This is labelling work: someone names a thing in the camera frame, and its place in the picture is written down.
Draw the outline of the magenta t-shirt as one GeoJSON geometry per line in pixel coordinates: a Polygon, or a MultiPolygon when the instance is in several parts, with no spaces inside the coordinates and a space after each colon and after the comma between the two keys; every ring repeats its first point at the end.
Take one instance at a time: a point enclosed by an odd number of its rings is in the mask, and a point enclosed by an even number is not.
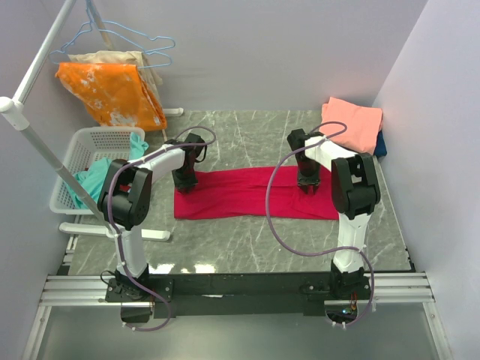
{"type": "MultiPolygon", "coordinates": [[[[174,193],[174,218],[206,220],[266,215],[266,189],[274,168],[252,167],[214,172],[197,172],[198,184],[188,193],[174,193]]],[[[337,220],[332,202],[331,173],[320,168],[315,193],[297,186],[297,168],[282,166],[270,192],[270,213],[276,218],[337,220]]]]}

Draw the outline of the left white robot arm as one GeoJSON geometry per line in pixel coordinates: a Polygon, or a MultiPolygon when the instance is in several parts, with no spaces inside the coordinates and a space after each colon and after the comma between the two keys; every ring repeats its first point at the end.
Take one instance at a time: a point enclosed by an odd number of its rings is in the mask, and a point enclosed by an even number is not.
{"type": "Polygon", "coordinates": [[[152,185],[168,173],[182,193],[197,185],[194,165],[206,156],[208,143],[189,133],[185,140],[171,139],[159,150],[137,160],[110,163],[97,201],[98,211],[109,223],[107,236],[115,243],[116,273],[128,278],[123,292],[132,301],[145,299],[150,283],[142,276],[148,270],[141,224],[149,213],[152,185]]]}

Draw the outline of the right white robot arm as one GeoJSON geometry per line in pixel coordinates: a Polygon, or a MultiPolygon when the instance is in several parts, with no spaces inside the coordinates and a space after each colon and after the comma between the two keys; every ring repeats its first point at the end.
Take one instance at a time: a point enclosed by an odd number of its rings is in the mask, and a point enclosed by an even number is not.
{"type": "Polygon", "coordinates": [[[320,132],[295,129],[287,141],[297,151],[297,185],[302,191],[317,191],[321,171],[330,172],[331,199],[339,214],[337,246],[343,249],[334,255],[333,269],[340,274],[331,278],[329,290],[335,298],[346,299],[356,289],[346,273],[363,267],[362,256],[351,248],[364,247],[368,222],[381,197],[373,156],[343,148],[320,132]]]}

